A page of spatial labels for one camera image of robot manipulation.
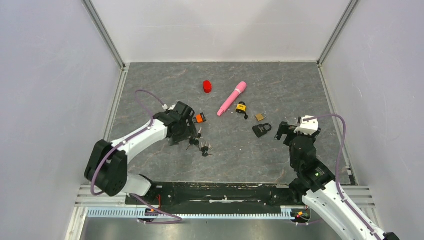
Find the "yellow black padlock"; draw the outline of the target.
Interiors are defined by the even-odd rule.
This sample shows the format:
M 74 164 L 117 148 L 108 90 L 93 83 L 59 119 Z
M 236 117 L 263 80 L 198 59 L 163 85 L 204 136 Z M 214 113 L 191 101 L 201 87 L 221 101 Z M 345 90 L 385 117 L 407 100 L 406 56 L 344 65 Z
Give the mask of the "yellow black padlock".
M 248 119 L 248 114 L 247 114 L 247 111 L 246 110 L 247 110 L 247 105 L 243 101 L 240 101 L 237 104 L 236 109 L 235 109 L 235 111 L 238 114 L 243 114 L 244 115 L 244 119 L 247 120 Z

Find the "red plastic cap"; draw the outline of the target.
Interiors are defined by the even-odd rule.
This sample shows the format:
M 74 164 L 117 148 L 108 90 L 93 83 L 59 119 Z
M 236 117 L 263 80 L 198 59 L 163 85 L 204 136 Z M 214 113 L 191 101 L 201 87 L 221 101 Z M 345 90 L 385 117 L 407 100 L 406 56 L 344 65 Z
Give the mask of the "red plastic cap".
M 209 94 L 212 92 L 213 86 L 212 83 L 209 80 L 204 80 L 202 83 L 203 91 L 206 94 Z

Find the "pink cylindrical wand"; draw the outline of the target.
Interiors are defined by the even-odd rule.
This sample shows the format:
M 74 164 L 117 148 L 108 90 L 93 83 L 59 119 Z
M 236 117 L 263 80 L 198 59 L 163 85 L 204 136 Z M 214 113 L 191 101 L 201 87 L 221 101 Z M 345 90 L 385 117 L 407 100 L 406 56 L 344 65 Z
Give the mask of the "pink cylindrical wand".
M 225 113 L 228 108 L 233 104 L 233 102 L 237 99 L 237 97 L 243 93 L 247 88 L 247 83 L 244 81 L 241 81 L 234 89 L 234 91 L 231 93 L 231 95 L 225 100 L 225 102 L 221 105 L 217 112 L 217 116 L 221 116 L 223 113 Z

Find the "black-head key set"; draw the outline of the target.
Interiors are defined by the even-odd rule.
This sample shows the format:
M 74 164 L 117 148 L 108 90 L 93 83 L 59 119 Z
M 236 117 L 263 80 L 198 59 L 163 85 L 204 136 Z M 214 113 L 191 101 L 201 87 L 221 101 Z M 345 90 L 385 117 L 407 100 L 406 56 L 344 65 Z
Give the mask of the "black-head key set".
M 200 138 L 202 137 L 202 127 L 198 130 L 198 132 L 197 132 L 197 134 L 196 134 L 196 136 L 195 137 L 191 137 L 190 139 L 189 139 L 189 145 L 188 145 L 188 147 L 186 148 L 186 150 L 188 150 L 191 146 L 195 146 L 195 147 L 197 147 L 199 150 L 201 149 L 201 147 L 200 147 Z

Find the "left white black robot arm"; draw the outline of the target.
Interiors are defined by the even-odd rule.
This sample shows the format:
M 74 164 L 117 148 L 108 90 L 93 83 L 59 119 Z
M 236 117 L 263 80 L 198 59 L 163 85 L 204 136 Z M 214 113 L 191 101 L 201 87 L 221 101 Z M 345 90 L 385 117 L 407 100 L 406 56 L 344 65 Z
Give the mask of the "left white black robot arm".
M 153 181 L 139 174 L 129 173 L 129 163 L 157 142 L 167 140 L 170 146 L 194 139 L 198 131 L 194 123 L 195 111 L 178 101 L 169 109 L 152 116 L 150 121 L 119 139 L 97 141 L 93 147 L 84 177 L 101 194 L 114 197 L 119 193 L 135 194 L 145 204 L 153 203 L 157 191 Z

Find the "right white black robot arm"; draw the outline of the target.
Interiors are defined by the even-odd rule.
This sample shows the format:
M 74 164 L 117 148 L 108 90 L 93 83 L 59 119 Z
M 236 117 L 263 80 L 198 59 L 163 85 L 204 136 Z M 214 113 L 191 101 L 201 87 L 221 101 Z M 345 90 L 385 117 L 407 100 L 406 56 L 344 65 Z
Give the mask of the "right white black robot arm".
M 336 176 L 317 157 L 318 122 L 300 125 L 281 122 L 275 140 L 286 136 L 290 166 L 296 179 L 289 184 L 289 199 L 316 212 L 343 240 L 397 240 L 368 218 L 336 182 Z

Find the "black Kaijing padlock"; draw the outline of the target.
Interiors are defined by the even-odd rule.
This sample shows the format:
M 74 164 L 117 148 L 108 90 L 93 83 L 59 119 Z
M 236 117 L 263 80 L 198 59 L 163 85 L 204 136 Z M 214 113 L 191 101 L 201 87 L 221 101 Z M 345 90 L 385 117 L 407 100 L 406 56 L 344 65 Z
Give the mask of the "black Kaijing padlock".
M 258 124 L 252 127 L 252 131 L 257 138 L 261 138 L 272 130 L 272 125 L 269 123 Z

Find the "black-head key bunch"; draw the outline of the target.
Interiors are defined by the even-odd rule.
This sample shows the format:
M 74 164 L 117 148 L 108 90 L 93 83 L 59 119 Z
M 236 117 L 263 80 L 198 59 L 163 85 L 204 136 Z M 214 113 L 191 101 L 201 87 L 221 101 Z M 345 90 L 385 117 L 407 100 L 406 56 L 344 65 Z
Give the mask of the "black-head key bunch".
M 203 157 L 214 156 L 213 154 L 209 153 L 212 149 L 212 145 L 209 142 L 205 141 L 200 143 L 200 151 Z

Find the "small brass padlock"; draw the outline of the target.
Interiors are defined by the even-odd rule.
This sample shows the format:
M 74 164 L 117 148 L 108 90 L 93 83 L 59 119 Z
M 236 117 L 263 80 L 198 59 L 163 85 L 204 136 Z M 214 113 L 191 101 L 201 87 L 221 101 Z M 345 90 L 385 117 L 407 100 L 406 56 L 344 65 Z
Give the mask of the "small brass padlock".
M 263 121 L 267 117 L 266 113 L 258 113 L 255 115 L 255 118 L 258 122 Z

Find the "orange black padlock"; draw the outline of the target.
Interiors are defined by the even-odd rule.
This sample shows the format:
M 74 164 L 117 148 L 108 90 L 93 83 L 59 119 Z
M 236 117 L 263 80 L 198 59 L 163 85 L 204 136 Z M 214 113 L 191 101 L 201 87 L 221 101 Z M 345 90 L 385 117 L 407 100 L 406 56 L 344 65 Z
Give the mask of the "orange black padlock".
M 195 117 L 193 118 L 193 122 L 195 124 L 201 124 L 201 123 L 204 123 L 206 121 L 207 121 L 207 119 L 206 119 L 206 116 L 203 112 L 196 114 Z

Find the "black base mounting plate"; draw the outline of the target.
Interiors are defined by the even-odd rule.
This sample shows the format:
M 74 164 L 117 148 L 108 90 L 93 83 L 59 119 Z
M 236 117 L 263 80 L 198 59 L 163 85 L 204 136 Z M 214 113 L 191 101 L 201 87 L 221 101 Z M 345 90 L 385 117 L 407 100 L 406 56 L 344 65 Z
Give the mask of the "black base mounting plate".
M 224 182 L 154 182 L 142 199 L 162 207 L 183 203 L 300 204 L 310 190 L 299 179 L 290 184 Z

